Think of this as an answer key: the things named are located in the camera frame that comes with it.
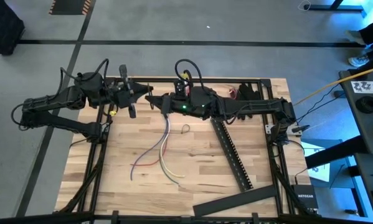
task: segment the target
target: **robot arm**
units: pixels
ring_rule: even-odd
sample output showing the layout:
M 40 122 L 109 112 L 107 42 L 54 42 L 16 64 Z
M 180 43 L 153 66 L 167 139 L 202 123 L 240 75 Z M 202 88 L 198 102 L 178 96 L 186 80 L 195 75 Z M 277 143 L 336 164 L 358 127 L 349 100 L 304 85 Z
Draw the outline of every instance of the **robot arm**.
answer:
M 145 98 L 151 105 L 159 108 L 162 114 L 180 113 L 203 120 L 212 118 L 225 121 L 227 124 L 232 124 L 239 115 L 274 114 L 276 124 L 271 129 L 271 143 L 288 143 L 286 131 L 296 118 L 293 105 L 285 99 L 234 100 L 221 97 L 213 89 L 205 87 L 202 82 L 201 86 L 193 86 L 190 72 L 186 70 L 184 74 L 189 78 L 185 79 L 177 74 L 180 79 L 174 82 L 174 92 L 163 96 L 149 95 Z
M 89 106 L 97 108 L 101 105 L 113 103 L 117 108 L 128 107 L 130 117 L 136 117 L 134 103 L 144 94 L 151 92 L 153 87 L 142 85 L 128 80 L 125 65 L 120 66 L 121 83 L 107 83 L 106 69 L 103 77 L 96 72 L 78 74 L 74 79 L 74 86 L 65 88 L 56 95 L 43 96 L 40 98 L 26 99 L 22 106 L 22 118 L 20 123 L 26 129 L 51 126 L 65 129 L 74 133 L 83 134 L 88 141 L 98 142 L 102 135 L 102 125 L 97 122 L 81 123 L 67 118 L 51 114 L 49 111 L 58 108 L 80 110 L 85 107 L 88 100 Z

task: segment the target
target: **wooden table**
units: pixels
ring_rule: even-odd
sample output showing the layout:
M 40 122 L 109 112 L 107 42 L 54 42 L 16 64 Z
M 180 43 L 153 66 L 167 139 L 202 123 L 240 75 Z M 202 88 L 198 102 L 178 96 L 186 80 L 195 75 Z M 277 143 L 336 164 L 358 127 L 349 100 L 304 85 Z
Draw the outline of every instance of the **wooden table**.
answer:
M 271 82 L 274 97 L 284 97 L 290 101 L 286 79 L 273 78 Z M 154 86 L 154 95 L 162 95 L 174 89 L 172 83 L 151 85 Z M 238 87 L 239 84 L 205 85 L 221 96 L 229 96 L 229 89 Z M 96 214 L 111 215 L 113 210 L 119 210 L 122 215 L 194 215 L 193 205 L 240 193 L 209 119 L 202 121 L 181 114 L 170 114 L 171 131 L 181 130 L 184 124 L 191 127 L 190 131 L 170 135 L 164 159 L 170 170 L 186 177 L 175 177 L 180 183 L 176 185 L 166 178 L 160 165 L 156 164 L 137 167 L 131 181 L 130 164 L 157 143 L 165 128 L 160 111 L 156 108 L 151 110 L 144 97 L 138 100 L 136 110 L 136 119 L 129 118 L 128 110 L 121 110 L 113 117 Z M 85 123 L 95 121 L 97 113 L 98 110 L 86 107 L 80 111 L 78 120 Z M 255 115 L 252 119 L 236 121 L 228 125 L 227 129 L 254 188 L 272 185 L 262 116 Z M 79 134 L 73 137 L 73 141 L 81 139 L 83 136 Z M 294 136 L 290 136 L 290 139 L 300 141 Z M 158 149 L 156 147 L 145 155 L 139 163 L 154 162 L 158 158 Z M 89 150 L 90 144 L 87 142 L 76 144 L 70 149 L 56 210 L 64 207 L 81 186 Z M 294 184 L 294 175 L 306 168 L 303 150 L 290 143 L 284 146 L 284 152 L 290 182 Z M 299 174 L 298 182 L 310 184 L 308 173 Z M 281 197 L 286 212 L 286 194 L 283 192 Z M 257 212 L 259 217 L 277 217 L 275 199 L 268 198 L 210 216 L 251 217 L 252 212 Z

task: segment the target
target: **sneaker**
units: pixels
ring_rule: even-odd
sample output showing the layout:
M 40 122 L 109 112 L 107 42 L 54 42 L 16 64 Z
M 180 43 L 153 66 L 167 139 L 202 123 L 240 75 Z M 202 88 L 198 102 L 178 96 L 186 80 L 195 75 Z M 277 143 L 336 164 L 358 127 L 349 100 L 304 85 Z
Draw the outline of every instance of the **sneaker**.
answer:
M 346 30 L 346 35 L 350 41 L 357 42 L 358 44 L 361 44 L 361 45 L 366 45 L 359 31 Z
M 366 64 L 367 62 L 369 62 L 369 58 L 365 54 L 365 55 L 362 55 L 362 56 L 359 56 L 359 57 L 351 57 L 351 58 L 348 59 L 348 62 L 354 67 L 360 67 L 360 66 Z

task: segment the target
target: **red wire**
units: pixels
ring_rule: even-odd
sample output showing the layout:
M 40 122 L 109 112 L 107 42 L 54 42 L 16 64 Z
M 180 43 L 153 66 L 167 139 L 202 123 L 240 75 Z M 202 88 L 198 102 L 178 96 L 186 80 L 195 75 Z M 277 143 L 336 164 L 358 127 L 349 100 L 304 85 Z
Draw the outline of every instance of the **red wire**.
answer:
M 168 140 L 164 143 L 164 146 L 163 146 L 163 156 L 165 155 L 166 153 L 166 149 L 167 149 L 167 142 Z M 150 164 L 135 164 L 135 166 L 153 166 L 155 165 L 156 163 L 158 163 L 160 161 L 160 158 L 158 160 L 156 160 L 156 162 L 152 162 Z

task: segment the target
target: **blue wire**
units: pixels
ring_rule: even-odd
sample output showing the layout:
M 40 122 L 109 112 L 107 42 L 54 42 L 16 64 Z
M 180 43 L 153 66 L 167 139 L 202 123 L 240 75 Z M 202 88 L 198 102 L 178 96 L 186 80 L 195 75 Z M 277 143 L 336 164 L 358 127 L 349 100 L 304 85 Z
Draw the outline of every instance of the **blue wire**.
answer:
M 131 181 L 132 181 L 132 173 L 134 172 L 134 168 L 135 168 L 135 165 L 136 163 L 148 152 L 150 152 L 152 149 L 154 149 L 154 147 L 156 147 L 165 137 L 165 135 L 167 134 L 168 132 L 168 122 L 166 122 L 166 130 L 163 134 L 163 136 L 161 137 L 161 139 L 153 146 L 151 147 L 150 149 L 148 149 L 146 152 L 142 153 L 142 155 L 140 155 L 134 162 L 134 164 L 132 165 L 132 168 L 131 168 L 131 174 L 130 174 L 130 177 L 131 177 Z

